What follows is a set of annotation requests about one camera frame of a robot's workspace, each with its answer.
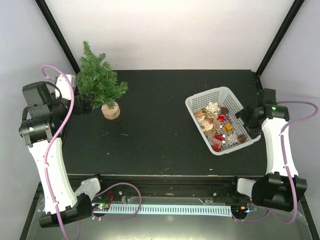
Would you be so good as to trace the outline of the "small green christmas tree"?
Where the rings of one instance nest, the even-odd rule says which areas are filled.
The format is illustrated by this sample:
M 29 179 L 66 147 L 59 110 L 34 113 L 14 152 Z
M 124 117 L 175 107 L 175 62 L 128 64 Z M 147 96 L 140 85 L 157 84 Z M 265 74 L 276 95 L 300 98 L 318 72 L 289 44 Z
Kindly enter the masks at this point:
M 77 74 L 77 89 L 81 97 L 93 96 L 92 108 L 100 108 L 108 120 L 119 117 L 121 110 L 117 100 L 129 89 L 125 81 L 118 82 L 118 74 L 106 61 L 106 54 L 95 54 L 84 40 L 80 57 L 80 72 Z

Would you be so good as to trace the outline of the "white plastic perforated basket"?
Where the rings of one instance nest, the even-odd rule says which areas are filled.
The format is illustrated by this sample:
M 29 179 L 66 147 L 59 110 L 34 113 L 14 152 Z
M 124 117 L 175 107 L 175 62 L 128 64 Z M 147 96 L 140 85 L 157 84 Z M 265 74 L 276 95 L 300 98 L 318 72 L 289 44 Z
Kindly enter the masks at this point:
M 229 110 L 229 114 L 225 115 L 226 121 L 221 122 L 220 128 L 217 129 L 216 132 L 218 132 L 219 134 L 225 134 L 225 136 L 228 136 L 229 133 L 232 132 L 236 132 L 238 135 L 245 134 L 247 137 L 245 143 L 236 143 L 232 146 L 228 146 L 225 140 L 221 142 L 215 139 L 213 136 L 209 136 L 209 131 L 202 131 L 201 126 L 197 121 L 198 118 L 205 116 L 212 121 L 217 120 L 218 118 L 218 116 L 207 116 L 206 106 L 209 102 L 218 103 L 220 108 L 226 107 Z M 236 118 L 235 114 L 242 110 L 243 106 L 228 87 L 222 86 L 218 88 L 212 88 L 210 90 L 194 94 L 185 100 L 185 105 L 205 144 L 209 148 L 210 152 L 216 156 L 221 156 L 240 150 L 244 147 L 252 145 L 261 138 L 261 136 L 259 135 L 258 137 L 251 139 L 243 126 L 243 121 L 239 118 Z M 231 132 L 225 132 L 223 129 L 223 126 L 228 123 L 232 124 L 233 126 L 233 130 Z M 213 150 L 212 145 L 215 144 L 221 145 L 220 152 L 215 152 Z

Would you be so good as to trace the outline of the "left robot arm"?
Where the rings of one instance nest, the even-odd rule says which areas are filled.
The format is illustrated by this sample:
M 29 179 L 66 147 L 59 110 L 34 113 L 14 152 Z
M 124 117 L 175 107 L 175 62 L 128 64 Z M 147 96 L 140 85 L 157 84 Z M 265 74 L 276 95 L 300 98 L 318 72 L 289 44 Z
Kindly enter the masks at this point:
M 52 83 L 38 81 L 22 88 L 27 106 L 23 109 L 19 135 L 24 139 L 40 176 L 44 193 L 42 228 L 58 227 L 91 216 L 93 198 L 103 199 L 108 192 L 98 177 L 84 180 L 73 191 L 63 160 L 61 131 L 73 110 L 72 97 L 56 88 L 53 97 L 48 87 Z

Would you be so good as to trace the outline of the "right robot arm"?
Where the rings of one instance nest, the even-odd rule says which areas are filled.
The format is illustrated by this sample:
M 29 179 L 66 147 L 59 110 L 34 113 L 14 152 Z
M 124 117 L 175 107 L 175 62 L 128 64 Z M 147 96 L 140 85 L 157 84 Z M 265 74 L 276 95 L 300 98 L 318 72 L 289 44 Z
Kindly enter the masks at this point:
M 264 136 L 267 168 L 257 181 L 239 178 L 228 187 L 228 198 L 238 202 L 246 195 L 256 206 L 291 212 L 307 190 L 307 181 L 299 178 L 293 163 L 288 108 L 278 105 L 274 89 L 264 88 L 258 92 L 254 108 L 245 107 L 235 116 L 243 121 L 251 138 Z

